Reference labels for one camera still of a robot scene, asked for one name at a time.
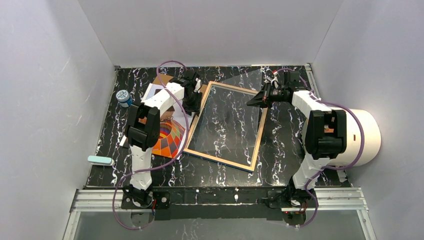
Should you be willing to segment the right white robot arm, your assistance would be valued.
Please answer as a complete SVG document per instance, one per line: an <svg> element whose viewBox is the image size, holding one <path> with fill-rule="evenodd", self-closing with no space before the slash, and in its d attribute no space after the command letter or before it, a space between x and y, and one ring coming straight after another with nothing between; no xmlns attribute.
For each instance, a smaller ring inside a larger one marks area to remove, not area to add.
<svg viewBox="0 0 424 240"><path fill-rule="evenodd" d="M273 103L285 102L299 109L306 117L301 134L304 159L283 190L271 190L264 203L272 209L288 206L304 210L315 195L316 181L331 160L347 148L347 114L334 110L313 94L301 73L283 68L273 72L261 90L246 104L270 108Z"/></svg>

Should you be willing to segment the clear plastic sheet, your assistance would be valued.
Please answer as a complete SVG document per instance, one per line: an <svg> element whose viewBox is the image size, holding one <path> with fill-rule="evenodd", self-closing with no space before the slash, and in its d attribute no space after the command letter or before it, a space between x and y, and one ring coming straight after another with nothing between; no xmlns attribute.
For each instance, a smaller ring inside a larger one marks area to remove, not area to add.
<svg viewBox="0 0 424 240"><path fill-rule="evenodd" d="M260 70L213 81L187 148L222 159L251 158L262 111L247 102L261 86Z"/></svg>

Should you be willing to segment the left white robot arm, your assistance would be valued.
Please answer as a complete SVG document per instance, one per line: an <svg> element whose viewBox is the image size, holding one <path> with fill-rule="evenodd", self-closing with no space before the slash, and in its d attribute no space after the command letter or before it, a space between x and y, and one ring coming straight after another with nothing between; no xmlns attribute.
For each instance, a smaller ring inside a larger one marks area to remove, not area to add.
<svg viewBox="0 0 424 240"><path fill-rule="evenodd" d="M149 207L155 201L151 191L152 154L154 146L161 140L161 124L166 112L178 105L189 127L190 118L200 112L202 85L196 72L172 77L155 95L130 106L124 135L131 154L131 172L129 185L122 190L138 206Z"/></svg>

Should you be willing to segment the hot air balloon photo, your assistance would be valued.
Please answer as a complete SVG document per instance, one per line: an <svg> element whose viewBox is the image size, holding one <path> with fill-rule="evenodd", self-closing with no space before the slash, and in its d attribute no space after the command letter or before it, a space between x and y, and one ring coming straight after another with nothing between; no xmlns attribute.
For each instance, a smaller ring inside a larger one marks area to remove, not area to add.
<svg viewBox="0 0 424 240"><path fill-rule="evenodd" d="M141 100L145 101L153 97L162 89L163 86L150 83ZM180 106L174 103L162 114L160 121L159 138L152 147L152 154L172 159L182 149L180 145L185 138L187 128L185 117ZM126 136L120 138L119 146L130 148Z"/></svg>

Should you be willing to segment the brown cardboard backing board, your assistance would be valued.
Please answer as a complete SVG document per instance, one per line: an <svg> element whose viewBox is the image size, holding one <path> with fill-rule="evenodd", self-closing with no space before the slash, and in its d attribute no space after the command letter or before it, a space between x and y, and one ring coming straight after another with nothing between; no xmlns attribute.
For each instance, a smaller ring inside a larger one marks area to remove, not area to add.
<svg viewBox="0 0 424 240"><path fill-rule="evenodd" d="M162 74L162 73L160 73L159 74L159 76L156 76L155 77L155 79L154 79L154 81L152 82L154 85L159 85L159 86L161 86L161 82L160 82L160 79L159 79L159 77L162 79L162 82L166 85L172 78L174 78L173 76L171 76L171 75L166 75L166 74ZM200 88L200 92L201 93L205 93L206 92L206 89L207 89L207 87L208 87L208 84L206 83L206 84L202 84L202 87Z"/></svg>

